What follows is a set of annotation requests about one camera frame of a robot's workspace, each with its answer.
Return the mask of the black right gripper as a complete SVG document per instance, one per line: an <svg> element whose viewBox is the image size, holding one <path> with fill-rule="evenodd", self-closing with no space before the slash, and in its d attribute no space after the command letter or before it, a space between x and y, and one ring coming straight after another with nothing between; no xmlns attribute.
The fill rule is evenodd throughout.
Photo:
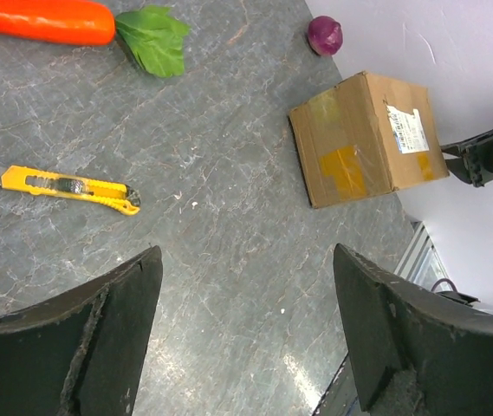
<svg viewBox="0 0 493 416"><path fill-rule="evenodd" d="M465 184L485 186L493 180L493 129L467 140L464 146L441 146L449 171Z"/></svg>

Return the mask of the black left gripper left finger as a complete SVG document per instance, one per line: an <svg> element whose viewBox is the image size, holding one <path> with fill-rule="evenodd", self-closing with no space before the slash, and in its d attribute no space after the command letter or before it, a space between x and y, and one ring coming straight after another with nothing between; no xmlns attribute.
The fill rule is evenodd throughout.
<svg viewBox="0 0 493 416"><path fill-rule="evenodd" d="M0 415L130 415L163 277L150 247L0 316Z"/></svg>

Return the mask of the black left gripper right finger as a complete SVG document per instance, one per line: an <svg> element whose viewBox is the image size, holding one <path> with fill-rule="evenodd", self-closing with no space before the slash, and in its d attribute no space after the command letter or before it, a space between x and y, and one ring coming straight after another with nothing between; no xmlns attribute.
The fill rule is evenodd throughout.
<svg viewBox="0 0 493 416"><path fill-rule="evenodd" d="M430 292L344 244L334 281L360 408L493 415L493 315Z"/></svg>

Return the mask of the brown cardboard express box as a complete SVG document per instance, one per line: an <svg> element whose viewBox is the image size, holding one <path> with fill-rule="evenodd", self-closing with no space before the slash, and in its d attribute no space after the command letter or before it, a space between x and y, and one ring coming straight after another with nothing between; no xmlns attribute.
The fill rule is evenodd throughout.
<svg viewBox="0 0 493 416"><path fill-rule="evenodd" d="M289 112L310 204L387 195L448 177L427 88L360 72Z"/></svg>

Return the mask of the yellow utility knife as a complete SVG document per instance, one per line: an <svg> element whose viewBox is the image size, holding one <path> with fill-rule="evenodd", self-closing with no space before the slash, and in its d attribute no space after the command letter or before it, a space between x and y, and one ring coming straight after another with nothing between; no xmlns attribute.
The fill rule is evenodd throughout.
<svg viewBox="0 0 493 416"><path fill-rule="evenodd" d="M124 215L136 215L140 196L130 185L88 179L26 166L0 166L0 187L34 196L69 198L105 205Z"/></svg>

